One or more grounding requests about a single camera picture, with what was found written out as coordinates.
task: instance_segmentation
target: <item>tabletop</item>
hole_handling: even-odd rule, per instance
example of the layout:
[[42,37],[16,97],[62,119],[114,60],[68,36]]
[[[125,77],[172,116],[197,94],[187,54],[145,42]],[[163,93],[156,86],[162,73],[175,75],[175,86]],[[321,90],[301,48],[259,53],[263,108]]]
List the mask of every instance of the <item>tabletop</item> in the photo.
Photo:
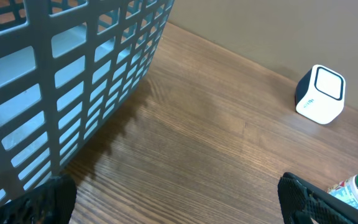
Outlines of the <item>tabletop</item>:
[[358,174],[358,111],[314,123],[295,87],[167,24],[138,89],[66,169],[71,222],[283,223],[284,172],[324,190]]

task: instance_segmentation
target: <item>wall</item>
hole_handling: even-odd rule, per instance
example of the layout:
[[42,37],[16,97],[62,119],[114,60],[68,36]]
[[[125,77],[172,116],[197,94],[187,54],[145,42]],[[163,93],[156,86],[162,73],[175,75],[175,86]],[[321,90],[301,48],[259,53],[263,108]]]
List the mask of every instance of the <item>wall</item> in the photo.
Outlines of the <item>wall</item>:
[[170,22],[294,81],[325,65],[358,109],[358,1],[176,0]]

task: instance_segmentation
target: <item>blue plastic basket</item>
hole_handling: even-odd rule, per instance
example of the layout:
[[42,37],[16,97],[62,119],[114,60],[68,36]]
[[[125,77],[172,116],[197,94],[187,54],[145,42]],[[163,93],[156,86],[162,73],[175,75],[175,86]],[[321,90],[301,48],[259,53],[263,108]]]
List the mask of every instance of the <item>blue plastic basket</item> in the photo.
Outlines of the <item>blue plastic basket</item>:
[[149,69],[173,0],[0,0],[0,205],[58,174]]

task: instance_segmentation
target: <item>small white box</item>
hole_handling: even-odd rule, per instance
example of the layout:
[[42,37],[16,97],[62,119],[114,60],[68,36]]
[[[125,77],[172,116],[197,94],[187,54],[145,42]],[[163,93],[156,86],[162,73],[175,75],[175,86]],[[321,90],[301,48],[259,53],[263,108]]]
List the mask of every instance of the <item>small white box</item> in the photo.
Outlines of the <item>small white box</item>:
[[345,79],[338,72],[315,65],[296,87],[296,111],[319,124],[328,124],[343,110],[345,87]]

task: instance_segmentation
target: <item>wooden surface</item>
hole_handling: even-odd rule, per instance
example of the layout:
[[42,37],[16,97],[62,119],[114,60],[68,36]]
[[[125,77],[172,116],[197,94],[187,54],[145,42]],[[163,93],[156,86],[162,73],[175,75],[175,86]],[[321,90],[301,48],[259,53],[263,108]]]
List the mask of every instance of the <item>wooden surface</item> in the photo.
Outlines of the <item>wooden surface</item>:
[[284,172],[322,189],[358,174],[358,111],[318,125],[296,83],[178,27],[146,77],[67,167],[72,223],[282,223]]

